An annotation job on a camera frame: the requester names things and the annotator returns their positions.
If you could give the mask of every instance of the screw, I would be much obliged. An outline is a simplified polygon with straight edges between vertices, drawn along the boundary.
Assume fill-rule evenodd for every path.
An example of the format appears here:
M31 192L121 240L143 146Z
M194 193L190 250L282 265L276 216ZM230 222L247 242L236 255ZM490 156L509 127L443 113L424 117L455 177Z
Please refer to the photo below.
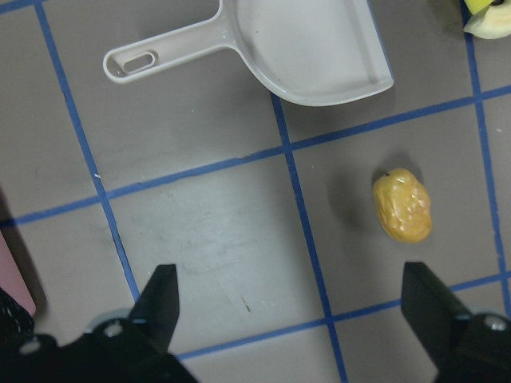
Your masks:
M116 337L120 333L122 333L122 326L119 323L119 321L115 321L115 322L110 323L103 330L103 334L106 335L109 338Z
M506 321L495 315L486 315L485 324L493 331L505 331L508 328Z
M33 337L19 348L19 353L21 355L30 355L31 353L35 353L40 348L40 341L36 337Z

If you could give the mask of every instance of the potato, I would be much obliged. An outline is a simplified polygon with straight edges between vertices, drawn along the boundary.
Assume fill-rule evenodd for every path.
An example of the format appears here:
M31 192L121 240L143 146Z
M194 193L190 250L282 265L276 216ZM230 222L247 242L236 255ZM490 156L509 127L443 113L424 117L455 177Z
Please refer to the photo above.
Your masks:
M396 168L377 179L373 197L378 220L391 238L416 243L430 234L430 196L408 170Z

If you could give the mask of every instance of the pink object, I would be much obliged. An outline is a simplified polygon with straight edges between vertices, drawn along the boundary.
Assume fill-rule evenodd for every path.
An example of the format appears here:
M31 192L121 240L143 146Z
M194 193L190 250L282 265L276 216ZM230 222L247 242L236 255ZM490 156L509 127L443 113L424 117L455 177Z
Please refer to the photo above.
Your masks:
M25 281L10 253L9 247L0 233L0 287L6 291L21 307L35 314L35 303L26 288Z

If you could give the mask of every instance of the handle hole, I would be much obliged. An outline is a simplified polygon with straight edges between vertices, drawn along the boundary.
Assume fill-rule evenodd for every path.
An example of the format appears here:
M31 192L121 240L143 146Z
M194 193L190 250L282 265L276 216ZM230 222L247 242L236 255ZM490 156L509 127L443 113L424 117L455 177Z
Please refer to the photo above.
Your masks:
M156 54L153 52L145 52L134 58L130 58L122 65L122 70L126 74L138 73L142 70L151 68L156 64Z

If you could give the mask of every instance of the yellow object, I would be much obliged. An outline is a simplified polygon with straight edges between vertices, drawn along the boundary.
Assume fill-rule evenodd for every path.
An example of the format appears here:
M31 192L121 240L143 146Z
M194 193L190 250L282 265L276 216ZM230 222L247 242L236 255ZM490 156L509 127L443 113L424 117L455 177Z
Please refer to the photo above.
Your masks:
M378 219L393 239L416 243L430 234L430 196L406 169L381 176L373 185L373 197Z
M463 30L478 38L504 38L511 34L511 0L494 1L477 12Z
M471 14L476 14L483 8L489 6L493 0L465 0L465 4Z

